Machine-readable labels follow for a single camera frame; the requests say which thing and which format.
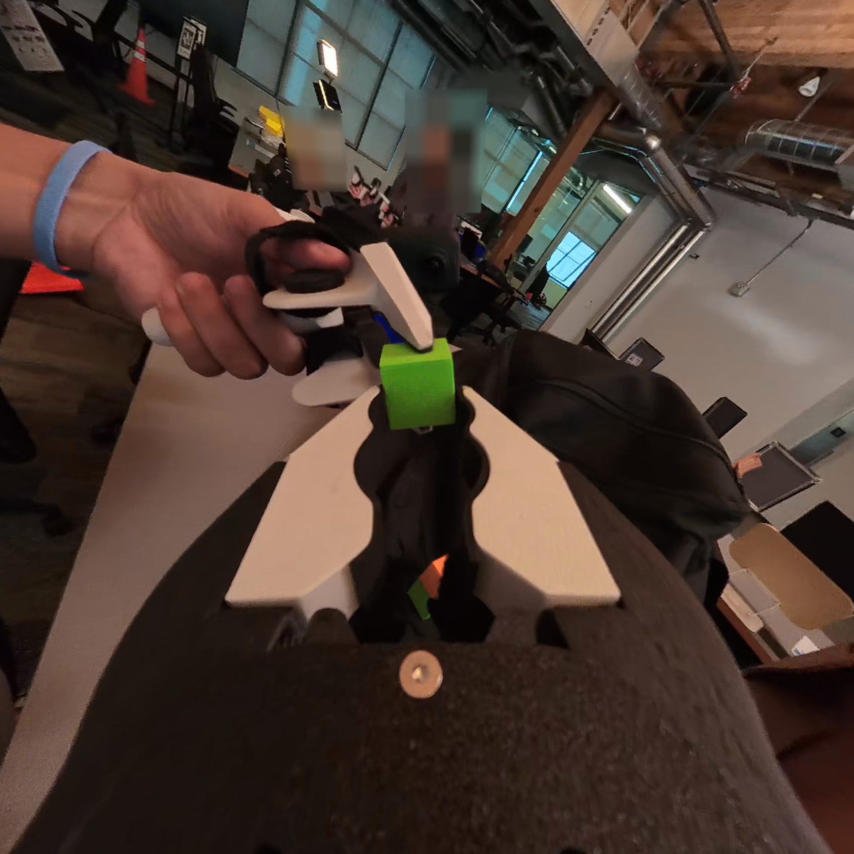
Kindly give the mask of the black backpack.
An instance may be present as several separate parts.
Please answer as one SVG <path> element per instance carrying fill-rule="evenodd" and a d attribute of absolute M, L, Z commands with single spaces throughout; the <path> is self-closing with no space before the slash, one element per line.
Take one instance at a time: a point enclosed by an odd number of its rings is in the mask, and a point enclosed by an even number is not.
<path fill-rule="evenodd" d="M 729 456 L 703 415 L 669 379 L 540 332 L 454 355 L 456 420 L 425 435 L 390 429 L 384 392 L 358 451 L 357 483 L 371 498 L 371 542 L 353 570 L 360 642 L 407 636 L 483 641 L 495 620 L 475 595 L 483 556 L 471 505 L 487 459 L 469 432 L 474 389 L 550 451 L 569 484 L 576 472 L 646 538 L 713 615 L 729 579 L 717 542 L 747 516 Z M 447 554 L 431 620 L 407 593 Z"/>

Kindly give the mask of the white wall poster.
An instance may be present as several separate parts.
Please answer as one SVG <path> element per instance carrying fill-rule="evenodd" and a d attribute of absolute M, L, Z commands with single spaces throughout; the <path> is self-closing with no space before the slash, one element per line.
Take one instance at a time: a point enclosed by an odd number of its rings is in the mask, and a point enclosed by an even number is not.
<path fill-rule="evenodd" d="M 64 68 L 27 1 L 1 1 L 1 32 L 17 62 L 29 73 Z"/>

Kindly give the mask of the orange traffic cone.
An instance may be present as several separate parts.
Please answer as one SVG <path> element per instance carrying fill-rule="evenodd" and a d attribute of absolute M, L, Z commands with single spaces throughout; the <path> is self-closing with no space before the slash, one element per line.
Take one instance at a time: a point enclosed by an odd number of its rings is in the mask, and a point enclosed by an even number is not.
<path fill-rule="evenodd" d="M 125 80 L 118 89 L 124 95 L 138 101 L 148 108 L 155 106 L 155 101 L 149 94 L 147 74 L 147 51 L 144 26 L 137 28 L 137 37 L 127 66 Z"/>

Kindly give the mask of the sign stand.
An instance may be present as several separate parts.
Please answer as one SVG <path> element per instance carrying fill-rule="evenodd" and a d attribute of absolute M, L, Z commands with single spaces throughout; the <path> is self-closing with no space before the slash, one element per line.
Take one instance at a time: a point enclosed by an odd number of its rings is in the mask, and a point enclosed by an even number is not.
<path fill-rule="evenodd" d="M 177 38 L 174 83 L 165 147 L 174 154 L 185 148 L 184 135 L 186 115 L 189 108 L 191 68 L 198 45 L 204 45 L 208 27 L 197 18 L 185 16 Z"/>

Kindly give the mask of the silver ventilation duct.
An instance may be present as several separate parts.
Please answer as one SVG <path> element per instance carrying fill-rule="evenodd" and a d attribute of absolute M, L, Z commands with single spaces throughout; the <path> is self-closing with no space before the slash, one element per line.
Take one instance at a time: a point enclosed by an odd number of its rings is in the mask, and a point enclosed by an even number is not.
<path fill-rule="evenodd" d="M 833 168 L 852 155 L 853 136 L 822 125 L 774 119 L 751 125 L 744 145 L 776 159 Z"/>

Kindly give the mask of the silver wall pipes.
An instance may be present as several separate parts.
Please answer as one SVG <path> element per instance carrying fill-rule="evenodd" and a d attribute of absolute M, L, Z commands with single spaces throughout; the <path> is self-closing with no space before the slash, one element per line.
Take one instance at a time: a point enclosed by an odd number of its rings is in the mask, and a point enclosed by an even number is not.
<path fill-rule="evenodd" d="M 592 332 L 609 341 L 714 228 L 717 216 L 660 136 L 610 122 L 600 139 L 636 161 L 653 185 L 652 195 L 618 229 L 591 275 Z"/>

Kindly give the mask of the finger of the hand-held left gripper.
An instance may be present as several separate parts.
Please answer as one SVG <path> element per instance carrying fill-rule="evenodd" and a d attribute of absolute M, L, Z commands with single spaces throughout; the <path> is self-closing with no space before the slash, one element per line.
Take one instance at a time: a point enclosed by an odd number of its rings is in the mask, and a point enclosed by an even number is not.
<path fill-rule="evenodd" d="M 326 362 L 294 385 L 292 397 L 304 407 L 346 407 L 380 382 L 371 362 Z"/>
<path fill-rule="evenodd" d="M 389 244 L 369 243 L 359 253 L 377 281 L 371 305 L 416 351 L 432 350 L 434 328 L 431 314 Z"/>

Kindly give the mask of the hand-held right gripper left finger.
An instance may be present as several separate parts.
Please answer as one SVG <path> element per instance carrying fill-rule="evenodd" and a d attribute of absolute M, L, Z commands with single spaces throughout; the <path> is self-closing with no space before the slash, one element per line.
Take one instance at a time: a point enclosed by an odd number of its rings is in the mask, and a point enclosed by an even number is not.
<path fill-rule="evenodd" d="M 287 458 L 227 604 L 291 607 L 306 620 L 327 608 L 355 613 L 350 565 L 371 542 L 374 508 L 354 466 L 378 393 L 369 388 Z"/>

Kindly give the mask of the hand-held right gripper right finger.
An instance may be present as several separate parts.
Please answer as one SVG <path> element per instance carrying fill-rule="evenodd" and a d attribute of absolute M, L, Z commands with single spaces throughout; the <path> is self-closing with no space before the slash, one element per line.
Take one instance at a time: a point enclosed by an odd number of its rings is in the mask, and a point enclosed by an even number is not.
<path fill-rule="evenodd" d="M 462 391 L 488 468 L 471 505 L 483 556 L 475 595 L 490 609 L 617 603 L 620 589 L 558 459 L 474 389 Z"/>

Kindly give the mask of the orange red flat object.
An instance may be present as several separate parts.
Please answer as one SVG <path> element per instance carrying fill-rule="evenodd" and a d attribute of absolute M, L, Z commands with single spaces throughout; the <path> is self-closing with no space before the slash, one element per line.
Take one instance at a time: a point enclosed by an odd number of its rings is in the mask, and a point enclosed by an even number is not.
<path fill-rule="evenodd" d="M 19 289 L 20 294 L 66 294 L 81 293 L 84 285 L 76 278 L 56 273 L 39 262 L 31 262 L 27 267 Z"/>

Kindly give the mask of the wooden post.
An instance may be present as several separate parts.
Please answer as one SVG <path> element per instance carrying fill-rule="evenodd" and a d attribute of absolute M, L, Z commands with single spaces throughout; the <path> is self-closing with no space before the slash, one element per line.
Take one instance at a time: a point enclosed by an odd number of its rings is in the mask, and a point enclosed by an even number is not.
<path fill-rule="evenodd" d="M 554 191 L 560 186 L 564 176 L 571 170 L 592 135 L 616 104 L 617 100 L 613 93 L 605 89 L 594 91 L 583 102 L 576 113 L 571 129 L 562 139 L 549 165 L 518 214 L 503 229 L 500 239 L 488 256 L 491 263 L 499 267 L 504 266 L 515 253 L 529 229 L 547 206 Z"/>

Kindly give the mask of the person's left hand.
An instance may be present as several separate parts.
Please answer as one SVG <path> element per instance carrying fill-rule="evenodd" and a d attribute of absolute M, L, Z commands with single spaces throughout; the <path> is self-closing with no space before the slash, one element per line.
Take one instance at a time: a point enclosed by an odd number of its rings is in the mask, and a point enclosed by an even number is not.
<path fill-rule="evenodd" d="M 245 262 L 248 240 L 283 223 L 268 201 L 106 154 L 80 190 L 98 198 L 91 272 L 133 315 L 155 308 L 189 369 L 242 380 L 304 369 L 303 340 L 263 305 Z"/>

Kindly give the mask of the blue wristband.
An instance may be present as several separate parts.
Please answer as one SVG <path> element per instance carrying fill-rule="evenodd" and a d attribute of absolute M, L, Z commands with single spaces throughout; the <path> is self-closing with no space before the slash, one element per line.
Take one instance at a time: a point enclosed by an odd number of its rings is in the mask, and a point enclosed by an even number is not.
<path fill-rule="evenodd" d="M 48 174 L 37 198 L 32 220 L 32 242 L 37 262 L 60 277 L 81 281 L 86 274 L 63 266 L 56 254 L 56 230 L 70 189 L 81 171 L 97 155 L 109 150 L 83 140 L 70 145 Z"/>

